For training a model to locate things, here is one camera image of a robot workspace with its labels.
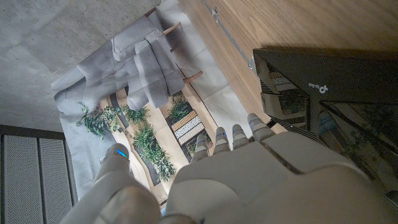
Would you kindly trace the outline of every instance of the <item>white robotic hand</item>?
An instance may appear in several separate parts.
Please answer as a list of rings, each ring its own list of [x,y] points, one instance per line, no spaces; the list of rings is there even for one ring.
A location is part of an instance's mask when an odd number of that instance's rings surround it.
[[[347,158],[300,134],[275,134],[255,114],[248,122],[253,138],[234,125],[232,151],[223,128],[212,156],[199,135],[164,217],[116,144],[62,223],[396,223],[397,210]]]

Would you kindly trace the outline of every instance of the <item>tp-link logo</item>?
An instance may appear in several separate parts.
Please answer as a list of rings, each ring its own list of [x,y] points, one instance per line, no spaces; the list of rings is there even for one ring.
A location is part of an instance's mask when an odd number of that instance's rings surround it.
[[[312,83],[309,83],[308,85],[309,85],[309,87],[319,89],[319,92],[322,93],[322,94],[326,93],[326,91],[329,90],[328,87],[327,87],[326,85],[321,86],[321,87],[319,87],[319,85],[312,84]]]

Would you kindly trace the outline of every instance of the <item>wooden stick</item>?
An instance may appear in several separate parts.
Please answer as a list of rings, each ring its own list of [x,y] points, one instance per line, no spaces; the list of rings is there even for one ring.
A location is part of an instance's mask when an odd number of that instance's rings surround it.
[[[167,35],[169,32],[172,32],[175,28],[181,25],[181,22],[176,23],[174,26],[168,28],[167,30],[163,31],[163,35]]]
[[[200,72],[198,72],[198,73],[196,73],[196,74],[194,74],[194,75],[192,75],[191,77],[189,77],[189,78],[184,78],[183,80],[184,80],[184,83],[190,83],[190,82],[192,82],[192,81],[194,81],[195,79],[197,79],[199,76],[201,76],[203,74],[203,72],[202,71],[200,71]]]

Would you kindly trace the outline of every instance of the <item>blue led light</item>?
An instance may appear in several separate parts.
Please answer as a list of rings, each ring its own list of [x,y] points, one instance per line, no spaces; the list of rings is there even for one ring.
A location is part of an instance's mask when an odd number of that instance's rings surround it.
[[[119,153],[120,155],[122,155],[123,157],[126,157],[126,155],[124,155],[123,152],[121,152],[120,150],[116,150],[117,153]]]

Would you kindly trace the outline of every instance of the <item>striped panel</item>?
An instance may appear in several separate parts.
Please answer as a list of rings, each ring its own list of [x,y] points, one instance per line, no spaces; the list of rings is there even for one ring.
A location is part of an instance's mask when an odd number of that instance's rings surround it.
[[[263,93],[273,94],[272,90],[263,81],[260,80],[260,83],[261,83],[261,91]]]
[[[185,133],[189,132],[192,128],[194,128],[196,125],[200,123],[200,119],[198,116],[194,117],[192,120],[190,120],[187,124],[184,124],[180,129],[176,130],[174,132],[175,137],[178,139],[181,136],[183,136]]]
[[[283,77],[283,75],[282,75],[280,72],[270,72],[270,73],[269,73],[269,76],[270,76],[271,78],[280,78],[280,77]]]
[[[204,125],[203,123],[199,123],[198,125],[196,125],[193,129],[191,129],[189,132],[187,132],[186,134],[184,134],[182,137],[180,137],[178,139],[180,145],[186,143],[189,139],[191,139],[192,137],[194,137],[195,135],[197,135],[199,132],[204,130]]]
[[[184,124],[187,124],[190,120],[192,120],[196,116],[197,116],[197,112],[195,110],[191,111],[184,118],[179,120],[177,123],[173,124],[172,130],[176,131],[176,130],[180,129]]]

